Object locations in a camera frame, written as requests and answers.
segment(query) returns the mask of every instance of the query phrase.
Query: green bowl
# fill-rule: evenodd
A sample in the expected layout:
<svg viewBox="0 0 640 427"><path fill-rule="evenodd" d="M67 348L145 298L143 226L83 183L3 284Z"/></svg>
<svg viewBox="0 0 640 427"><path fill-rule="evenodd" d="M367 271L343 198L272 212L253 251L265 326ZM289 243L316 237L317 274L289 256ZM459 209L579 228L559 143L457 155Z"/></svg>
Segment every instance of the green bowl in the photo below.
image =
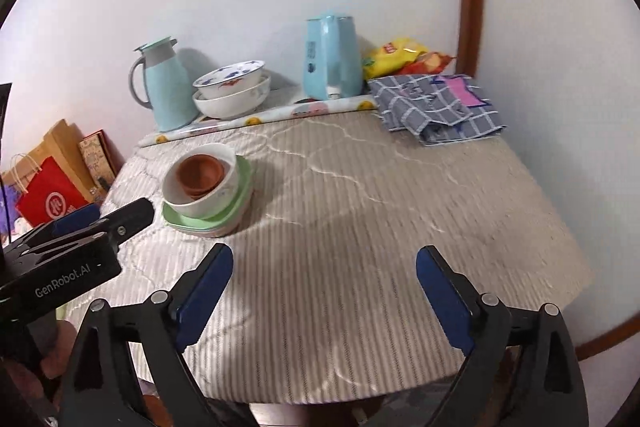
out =
<svg viewBox="0 0 640 427"><path fill-rule="evenodd" d="M247 198L251 197L254 184L252 182L251 164L242 156L236 156L236 166L238 166L239 185L238 192L229 206L222 212L206 219L197 219L195 217L186 217L178 214L165 201L162 202L162 217L174 229L184 230L188 232L210 232L211 230L221 229L233 222L241 212Z"/></svg>

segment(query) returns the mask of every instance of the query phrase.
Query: stack of dishes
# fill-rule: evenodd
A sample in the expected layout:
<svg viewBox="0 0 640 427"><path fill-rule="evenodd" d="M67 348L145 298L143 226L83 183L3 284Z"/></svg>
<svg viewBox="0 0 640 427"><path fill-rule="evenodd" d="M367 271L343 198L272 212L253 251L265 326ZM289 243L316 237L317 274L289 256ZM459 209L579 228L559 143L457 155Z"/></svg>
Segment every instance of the stack of dishes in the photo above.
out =
<svg viewBox="0 0 640 427"><path fill-rule="evenodd" d="M196 147L162 181L162 217L181 232L222 237L239 224L254 190L249 162L222 143Z"/></svg>
<svg viewBox="0 0 640 427"><path fill-rule="evenodd" d="M229 120L248 114L269 94L271 75L261 60L238 62L204 74L193 83L193 102L209 118Z"/></svg>

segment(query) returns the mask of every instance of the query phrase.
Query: plaid cloth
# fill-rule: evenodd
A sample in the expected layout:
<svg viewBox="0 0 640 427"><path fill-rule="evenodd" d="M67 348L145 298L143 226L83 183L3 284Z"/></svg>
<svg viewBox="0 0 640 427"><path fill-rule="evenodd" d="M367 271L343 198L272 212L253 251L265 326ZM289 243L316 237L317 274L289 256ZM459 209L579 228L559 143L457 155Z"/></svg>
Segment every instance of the plaid cloth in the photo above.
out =
<svg viewBox="0 0 640 427"><path fill-rule="evenodd" d="M505 126L466 74L402 74L369 82L389 131L408 129L424 145L491 136Z"/></svg>

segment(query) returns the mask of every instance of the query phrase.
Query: chip bag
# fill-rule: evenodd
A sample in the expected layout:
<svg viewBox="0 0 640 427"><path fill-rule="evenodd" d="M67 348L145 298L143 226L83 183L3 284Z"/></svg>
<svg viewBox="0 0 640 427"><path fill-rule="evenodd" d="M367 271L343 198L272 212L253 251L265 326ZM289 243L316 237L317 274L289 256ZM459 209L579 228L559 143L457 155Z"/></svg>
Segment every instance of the chip bag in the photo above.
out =
<svg viewBox="0 0 640 427"><path fill-rule="evenodd" d="M364 78L370 80L391 74L394 71L412 64L421 54L429 49L409 38L396 39L367 55L362 61Z"/></svg>
<svg viewBox="0 0 640 427"><path fill-rule="evenodd" d="M454 58L439 52L425 53L413 64L407 64L394 74L440 74Z"/></svg>

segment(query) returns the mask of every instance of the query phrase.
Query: person's hand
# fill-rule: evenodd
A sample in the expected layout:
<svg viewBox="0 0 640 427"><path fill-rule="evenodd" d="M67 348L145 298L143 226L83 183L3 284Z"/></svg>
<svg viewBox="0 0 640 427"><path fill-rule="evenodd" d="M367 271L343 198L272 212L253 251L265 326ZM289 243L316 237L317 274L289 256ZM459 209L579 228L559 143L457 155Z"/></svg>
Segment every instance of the person's hand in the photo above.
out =
<svg viewBox="0 0 640 427"><path fill-rule="evenodd" d="M52 380L61 377L69 363L71 350L76 341L76 328L67 321L58 321L58 339L53 349L40 362L40 368L45 377ZM31 371L14 360L5 359L4 368L14 381L15 386L25 399L44 397L44 389L38 377ZM60 406L60 388L56 391L53 404Z"/></svg>

